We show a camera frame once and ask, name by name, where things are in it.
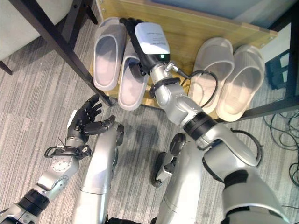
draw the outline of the cable bundle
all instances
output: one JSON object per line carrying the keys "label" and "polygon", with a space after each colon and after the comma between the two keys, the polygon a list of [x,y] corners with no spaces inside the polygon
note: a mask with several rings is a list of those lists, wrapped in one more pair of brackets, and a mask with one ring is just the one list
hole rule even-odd
{"label": "cable bundle", "polygon": [[[285,120],[286,122],[286,128],[279,129],[273,126],[275,118],[280,118]],[[268,123],[263,118],[266,125],[270,128],[270,134],[275,142],[276,145],[278,145],[280,148],[284,150],[289,151],[297,151],[297,162],[294,162],[289,167],[289,176],[291,181],[299,187],[299,110],[296,110],[293,112],[293,115],[291,116],[284,116],[281,113],[274,114],[271,117],[270,123]],[[279,138],[278,140],[274,136],[274,132],[279,132]],[[288,139],[291,139],[293,141],[292,144],[286,144],[283,141],[283,138],[288,137]]]}

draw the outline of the gray carpet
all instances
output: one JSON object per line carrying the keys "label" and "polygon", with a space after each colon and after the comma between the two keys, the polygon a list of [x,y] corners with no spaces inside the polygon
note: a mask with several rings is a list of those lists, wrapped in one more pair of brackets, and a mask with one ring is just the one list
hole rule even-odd
{"label": "gray carpet", "polygon": [[[93,55],[95,29],[87,21],[75,48],[88,68]],[[19,201],[47,170],[51,159],[44,158],[45,149],[59,143],[58,137],[63,139],[66,136],[72,110],[93,95],[42,38],[37,38],[4,62],[14,75],[9,76],[0,70],[0,210]],[[265,81],[252,105],[263,105],[282,96],[283,91],[271,91]],[[136,111],[128,112],[117,104],[110,108],[103,106],[103,113],[97,120],[108,118],[111,114],[116,115],[116,120],[125,126],[125,138],[119,147],[109,216],[148,224],[157,215],[166,188],[166,185],[159,189],[151,186],[151,166],[158,153],[167,150],[172,137],[182,130],[169,122],[162,110],[155,108],[140,106]],[[283,128],[285,123],[277,120],[275,125]],[[299,189],[288,176],[289,165],[296,161],[296,152],[278,148],[262,118],[228,126],[249,131],[261,141],[265,153],[258,168],[261,177],[276,193],[281,204],[299,206]],[[95,137],[90,138],[90,146],[94,145],[94,141]],[[71,223],[74,202],[88,159],[80,164],[79,172],[66,190],[42,213],[40,224]],[[196,223],[221,222],[222,189],[223,185],[204,170]],[[285,212],[292,222],[299,221],[296,210],[285,209]]]}

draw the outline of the black metal frame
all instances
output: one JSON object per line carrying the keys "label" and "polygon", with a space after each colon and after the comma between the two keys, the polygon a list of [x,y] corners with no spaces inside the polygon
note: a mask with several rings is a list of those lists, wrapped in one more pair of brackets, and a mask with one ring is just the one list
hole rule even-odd
{"label": "black metal frame", "polygon": [[[112,105],[109,97],[93,85],[93,77],[72,50],[75,46],[83,16],[87,13],[90,19],[97,23],[90,9],[92,0],[74,0],[72,8],[66,19],[66,26],[62,34],[47,17],[36,0],[9,0],[13,6],[25,17],[26,20],[41,34],[54,50],[72,67],[72,69],[88,84],[101,99]],[[299,2],[281,16],[269,29],[280,31],[290,22],[291,43],[288,65],[288,78],[285,99],[247,110],[239,120],[261,117],[278,112],[299,109]]]}
{"label": "black metal frame", "polygon": [[8,73],[9,75],[12,75],[13,72],[9,69],[9,67],[7,67],[6,64],[4,64],[3,61],[0,61],[0,68],[3,69],[6,73]]}
{"label": "black metal frame", "polygon": [[112,105],[109,97],[93,85],[93,77],[73,51],[85,13],[97,23],[90,9],[92,0],[74,0],[61,35],[36,0],[9,0],[43,39],[70,65],[84,82],[100,95],[103,102]]}
{"label": "black metal frame", "polygon": [[299,109],[299,1],[269,26],[269,29],[280,31],[289,23],[291,23],[291,41],[285,98],[271,104],[249,109],[245,111],[239,120]]}

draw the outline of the white slipper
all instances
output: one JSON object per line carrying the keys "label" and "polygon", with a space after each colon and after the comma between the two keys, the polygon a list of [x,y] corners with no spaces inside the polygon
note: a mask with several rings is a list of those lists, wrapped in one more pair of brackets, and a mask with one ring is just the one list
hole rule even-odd
{"label": "white slipper", "polygon": [[235,52],[235,69],[226,80],[216,106],[217,115],[226,121],[238,120],[263,83],[265,64],[258,48],[243,45]]}
{"label": "white slipper", "polygon": [[118,91],[118,104],[127,111],[132,111],[139,107],[149,79],[148,75],[140,75],[138,67],[135,67],[136,70],[134,72],[139,74],[132,74],[130,67],[137,65],[139,62],[140,60],[135,53],[132,42],[129,41],[121,65],[121,83]]}
{"label": "white slipper", "polygon": [[104,20],[95,34],[93,83],[100,90],[113,89],[118,81],[127,32],[118,17]]}
{"label": "white slipper", "polygon": [[[203,108],[205,113],[211,113],[215,109],[225,79],[231,74],[233,69],[233,47],[229,40],[215,37],[202,44],[198,51],[193,71],[211,71],[218,78],[218,90],[212,101]],[[215,84],[216,82],[211,75],[196,75],[191,78],[188,96],[202,106],[212,96]]]}

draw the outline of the robot finger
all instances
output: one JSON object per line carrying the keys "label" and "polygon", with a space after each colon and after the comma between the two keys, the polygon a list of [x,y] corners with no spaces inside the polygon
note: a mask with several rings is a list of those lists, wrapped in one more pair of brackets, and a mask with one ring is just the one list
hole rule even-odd
{"label": "robot finger", "polygon": [[97,116],[97,115],[99,115],[100,113],[102,113],[102,110],[101,109],[99,109],[99,110],[95,110],[95,111],[93,111],[90,115],[89,115],[89,119],[90,119],[90,121],[91,122],[94,122],[94,120],[95,120],[95,117]]}
{"label": "robot finger", "polygon": [[96,106],[93,107],[93,110],[96,111],[97,109],[99,109],[101,107],[102,107],[102,104],[99,103],[99,104],[97,104]]}
{"label": "robot finger", "polygon": [[90,97],[83,105],[82,109],[87,110],[87,112],[90,112],[92,107],[99,101],[99,95],[95,94],[92,97]]}

